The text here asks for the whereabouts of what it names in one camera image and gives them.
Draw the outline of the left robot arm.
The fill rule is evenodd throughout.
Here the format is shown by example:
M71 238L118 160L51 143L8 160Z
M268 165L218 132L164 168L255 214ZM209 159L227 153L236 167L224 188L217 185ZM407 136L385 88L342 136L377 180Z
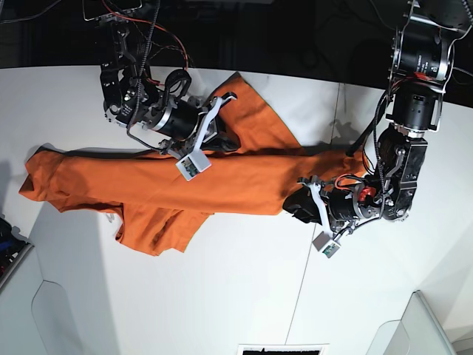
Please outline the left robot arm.
M388 87L371 124L346 152L352 157L372 137L375 168L364 177L301 178L302 188L283 209L303 223L318 223L333 241L381 218L405 218L426 154L424 135L439 129L455 42L471 28L470 1L410 1L392 38Z

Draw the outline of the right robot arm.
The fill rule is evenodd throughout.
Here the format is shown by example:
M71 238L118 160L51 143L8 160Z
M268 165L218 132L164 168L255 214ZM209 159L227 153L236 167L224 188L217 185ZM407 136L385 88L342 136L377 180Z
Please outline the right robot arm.
M109 35L103 46L100 82L103 110L109 121L126 129L126 134L146 148L177 159L194 149L234 152L239 138L212 109L221 109L237 99L233 92L203 100L189 94L192 79L189 57L182 41L174 37L173 50L184 65L166 79L153 79L150 61L155 30L164 31L155 19L136 18L141 1L83 1L85 21L93 21Z

